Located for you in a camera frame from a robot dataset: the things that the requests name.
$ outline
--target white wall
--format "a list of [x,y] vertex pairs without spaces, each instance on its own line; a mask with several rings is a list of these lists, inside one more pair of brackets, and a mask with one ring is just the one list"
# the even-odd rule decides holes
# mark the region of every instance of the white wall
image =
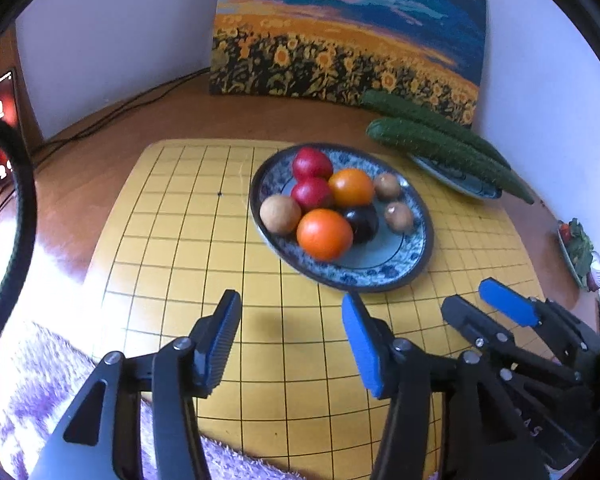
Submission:
[[[207,65],[216,0],[35,0],[16,22],[45,137]],[[475,129],[600,252],[600,62],[551,0],[488,0]]]
[[600,253],[600,62],[551,0],[488,0],[474,129]]
[[43,136],[208,66],[215,10],[216,0],[34,0],[16,32]]

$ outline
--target tangerine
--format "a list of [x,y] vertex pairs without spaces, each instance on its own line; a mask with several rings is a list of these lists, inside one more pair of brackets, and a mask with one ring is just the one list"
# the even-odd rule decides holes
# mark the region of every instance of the tangerine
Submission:
[[298,244],[319,262],[332,262],[353,244],[353,231],[343,216],[330,209],[314,209],[296,229]]
[[357,168],[346,168],[334,173],[329,179],[329,187],[339,208],[369,205],[374,199],[374,181]]

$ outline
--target cucumber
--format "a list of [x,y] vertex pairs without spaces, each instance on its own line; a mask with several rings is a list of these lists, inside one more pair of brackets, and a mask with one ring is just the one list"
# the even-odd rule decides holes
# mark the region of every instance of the cucumber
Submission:
[[442,115],[427,110],[425,107],[412,101],[408,101],[397,95],[388,94],[387,92],[366,90],[362,94],[360,105],[382,115],[408,119],[415,123],[429,126],[447,134],[449,137],[468,144],[479,152],[491,157],[496,162],[499,162],[508,170],[511,169],[507,159],[490,142],[474,134],[471,130],[460,126],[460,124],[445,119]]
[[379,144],[439,161],[489,182],[528,204],[534,202],[525,184],[509,168],[424,124],[406,119],[376,119],[366,128],[366,134]]

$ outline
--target metal screw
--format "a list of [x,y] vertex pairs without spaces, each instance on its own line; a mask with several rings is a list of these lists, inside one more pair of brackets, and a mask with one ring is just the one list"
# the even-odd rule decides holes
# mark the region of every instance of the metal screw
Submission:
[[503,381],[510,381],[513,379],[513,374],[511,373],[511,370],[509,370],[508,368],[503,368],[500,370],[500,378]]
[[462,359],[468,365],[477,365],[480,362],[480,356],[471,350],[462,354]]
[[179,337],[173,342],[173,347],[176,350],[186,350],[191,346],[191,339],[188,337]]
[[104,356],[104,362],[107,365],[114,365],[116,364],[118,361],[120,361],[120,359],[122,359],[122,352],[109,352],[107,355]]
[[397,337],[394,339],[394,348],[398,352],[407,352],[411,350],[411,342],[403,337]]

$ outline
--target canvas painting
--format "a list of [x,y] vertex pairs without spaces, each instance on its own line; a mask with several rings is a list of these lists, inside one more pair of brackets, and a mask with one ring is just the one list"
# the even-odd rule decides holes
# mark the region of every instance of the canvas painting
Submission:
[[471,124],[486,0],[218,0],[210,91],[356,105],[366,89]]

